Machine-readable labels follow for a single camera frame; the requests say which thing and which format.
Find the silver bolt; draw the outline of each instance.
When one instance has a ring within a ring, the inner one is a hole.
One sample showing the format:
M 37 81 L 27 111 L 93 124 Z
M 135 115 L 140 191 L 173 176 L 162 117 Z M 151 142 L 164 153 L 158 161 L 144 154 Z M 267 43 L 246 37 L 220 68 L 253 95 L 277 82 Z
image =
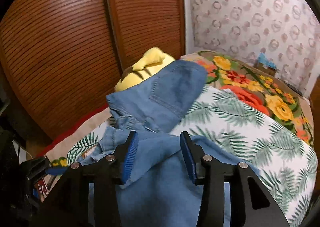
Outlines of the silver bolt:
M 246 163 L 246 162 L 240 162 L 239 163 L 239 166 L 241 167 L 241 168 L 247 168 L 248 167 L 248 164 Z
M 106 156 L 106 160 L 108 160 L 108 161 L 114 161 L 115 159 L 116 159 L 116 156 L 113 155 L 113 154 L 110 154 L 110 155 Z
M 211 161 L 212 160 L 212 157 L 210 155 L 204 155 L 203 156 L 203 160 L 205 161 Z
M 71 168 L 72 168 L 72 169 L 77 169 L 79 166 L 80 166 L 80 163 L 79 163 L 79 162 L 73 162 L 73 163 L 71 164 Z

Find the wooden floor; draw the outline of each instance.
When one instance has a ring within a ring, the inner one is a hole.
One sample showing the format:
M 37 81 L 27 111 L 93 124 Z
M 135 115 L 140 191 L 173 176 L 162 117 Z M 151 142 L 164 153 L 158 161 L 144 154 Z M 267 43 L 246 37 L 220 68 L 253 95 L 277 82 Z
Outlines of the wooden floor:
M 320 78 L 316 82 L 315 87 L 310 96 L 311 110 L 313 115 L 313 122 L 315 126 L 314 140 L 315 151 L 317 153 L 318 161 L 320 161 Z M 318 166 L 318 173 L 316 179 L 315 190 L 320 190 L 320 168 Z

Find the brown louvered door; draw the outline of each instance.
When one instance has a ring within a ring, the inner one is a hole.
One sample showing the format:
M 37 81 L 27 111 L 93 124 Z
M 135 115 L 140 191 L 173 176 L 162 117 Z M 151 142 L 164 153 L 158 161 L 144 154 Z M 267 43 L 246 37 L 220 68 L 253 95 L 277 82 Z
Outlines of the brown louvered door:
M 15 0 L 0 23 L 0 59 L 49 137 L 103 106 L 120 79 L 103 0 Z
M 122 67 L 157 46 L 179 59 L 185 54 L 183 0 L 108 0 Z

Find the yellow plush toy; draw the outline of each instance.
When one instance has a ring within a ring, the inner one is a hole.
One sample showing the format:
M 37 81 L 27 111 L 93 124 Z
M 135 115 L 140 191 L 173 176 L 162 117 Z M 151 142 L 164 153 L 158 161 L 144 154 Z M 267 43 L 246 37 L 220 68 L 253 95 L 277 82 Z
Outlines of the yellow plush toy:
M 143 82 L 174 60 L 172 56 L 157 47 L 149 49 L 138 62 L 123 72 L 121 80 L 115 86 L 115 91 L 123 91 Z

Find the patterned wall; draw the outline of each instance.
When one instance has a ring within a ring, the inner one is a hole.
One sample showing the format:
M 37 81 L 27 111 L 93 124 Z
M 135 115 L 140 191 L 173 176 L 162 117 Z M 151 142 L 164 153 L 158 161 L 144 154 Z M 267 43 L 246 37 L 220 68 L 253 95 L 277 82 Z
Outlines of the patterned wall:
M 260 52 L 302 92 L 319 57 L 319 22 L 305 0 L 190 0 L 195 46 L 253 65 Z

